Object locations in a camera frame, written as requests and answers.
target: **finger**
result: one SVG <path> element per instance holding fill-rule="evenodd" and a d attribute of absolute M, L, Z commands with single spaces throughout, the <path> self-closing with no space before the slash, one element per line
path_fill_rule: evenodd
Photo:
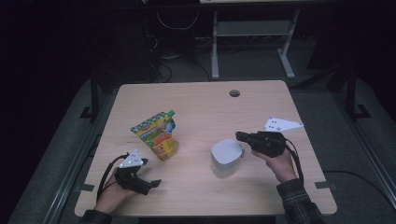
<path fill-rule="evenodd" d="M 255 151 L 255 150 L 251 150 L 251 154 L 253 154 L 253 155 L 257 156 L 257 157 L 260 157 L 260 158 L 262 158 L 265 161 L 269 161 L 271 159 L 268 156 L 265 156 L 264 154 L 262 154 L 262 153 L 260 153 L 258 151 Z"/>

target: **person's right hand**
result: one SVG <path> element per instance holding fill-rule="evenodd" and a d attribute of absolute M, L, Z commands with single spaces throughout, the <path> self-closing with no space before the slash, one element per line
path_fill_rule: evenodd
<path fill-rule="evenodd" d="M 287 150 L 285 150 L 282 155 L 274 158 L 265 156 L 264 154 L 255 150 L 251 150 L 251 154 L 265 160 L 267 166 L 271 168 L 276 176 L 276 179 L 280 183 L 297 178 L 297 175 L 294 172 L 293 162 L 291 161 L 290 152 Z"/>

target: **white marker tag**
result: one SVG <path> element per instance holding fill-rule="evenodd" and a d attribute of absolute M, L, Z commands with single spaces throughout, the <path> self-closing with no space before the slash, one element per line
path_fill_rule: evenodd
<path fill-rule="evenodd" d="M 266 132 L 281 133 L 286 130 L 298 129 L 304 127 L 302 122 L 294 122 L 285 119 L 269 118 L 264 125 Z"/>
<path fill-rule="evenodd" d="M 140 158 L 137 149 L 134 150 L 129 156 L 120 164 L 120 168 L 134 167 L 143 165 L 143 161 Z"/>

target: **food pouch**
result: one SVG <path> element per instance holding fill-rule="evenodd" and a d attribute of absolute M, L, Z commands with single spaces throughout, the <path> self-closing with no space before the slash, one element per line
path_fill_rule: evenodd
<path fill-rule="evenodd" d="M 176 127 L 172 119 L 174 115 L 173 110 L 161 112 L 131 128 L 131 132 L 139 136 L 163 161 L 173 156 L 178 147 L 178 141 L 172 138 L 172 131 Z"/>

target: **hand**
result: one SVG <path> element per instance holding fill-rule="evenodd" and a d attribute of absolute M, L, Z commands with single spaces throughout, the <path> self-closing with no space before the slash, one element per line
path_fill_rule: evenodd
<path fill-rule="evenodd" d="M 114 174 L 116 173 L 118 168 L 113 170 L 113 174 L 105 183 L 105 189 L 102 192 L 96 206 L 93 210 L 100 211 L 103 213 L 110 214 L 116 208 L 122 204 L 127 198 L 133 197 L 138 193 L 129 190 L 123 189 L 116 181 L 116 177 Z"/>
<path fill-rule="evenodd" d="M 282 155 L 274 158 L 265 156 L 264 154 L 255 150 L 251 150 L 251 154 L 265 160 L 267 166 L 271 168 L 276 176 L 276 179 L 280 183 L 297 178 L 297 175 L 294 172 L 293 162 L 291 161 L 290 152 L 287 150 L 285 150 Z"/>

